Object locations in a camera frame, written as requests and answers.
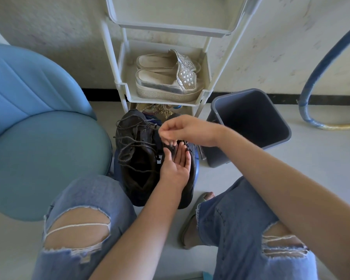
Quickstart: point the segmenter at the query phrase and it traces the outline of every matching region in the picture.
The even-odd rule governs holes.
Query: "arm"
[[[160,129],[165,143],[179,139],[218,146],[281,222],[337,277],[350,279],[350,206],[347,203],[227,127],[190,116],[172,120]]]
[[[135,222],[101,261],[89,280],[151,280],[157,268],[181,192],[188,182],[191,157],[179,146],[174,162],[171,152],[161,167],[160,181]]]

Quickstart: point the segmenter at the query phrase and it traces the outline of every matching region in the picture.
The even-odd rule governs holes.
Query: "forearm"
[[[122,235],[90,280],[151,280],[178,208],[181,191],[160,181],[131,227]]]
[[[350,206],[238,133],[221,132],[219,148],[279,219],[336,274],[350,273]]]

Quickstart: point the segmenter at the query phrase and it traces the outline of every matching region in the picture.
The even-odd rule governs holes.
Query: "hand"
[[[188,183],[191,170],[191,154],[184,142],[177,146],[175,157],[171,157],[171,151],[164,147],[164,161],[161,167],[160,180],[163,184],[179,188],[181,191]]]
[[[176,145],[186,140],[202,146],[217,146],[224,126],[210,123],[189,115],[181,115],[163,123],[158,133],[166,145]]]

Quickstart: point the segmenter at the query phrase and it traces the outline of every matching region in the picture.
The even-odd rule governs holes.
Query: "ripped blue jeans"
[[[52,203],[45,216],[43,241],[61,215],[78,207],[106,214],[109,236],[88,248],[42,249],[33,280],[88,280],[136,219],[134,207],[117,181],[88,176],[73,181]],[[278,218],[243,177],[224,193],[201,203],[197,221],[202,242],[218,247],[214,279],[317,279],[315,256],[305,247],[301,257],[269,257],[263,253],[262,235]]]

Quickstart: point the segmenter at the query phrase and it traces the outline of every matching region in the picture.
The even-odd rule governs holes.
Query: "person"
[[[237,132],[182,115],[159,129],[162,141],[219,147],[243,177],[205,193],[190,214],[184,248],[217,246],[214,279],[317,279],[315,256],[350,280],[350,206]],[[73,181],[45,216],[33,279],[148,280],[154,273],[190,170],[183,143],[164,149],[160,180],[138,217],[118,182]]]

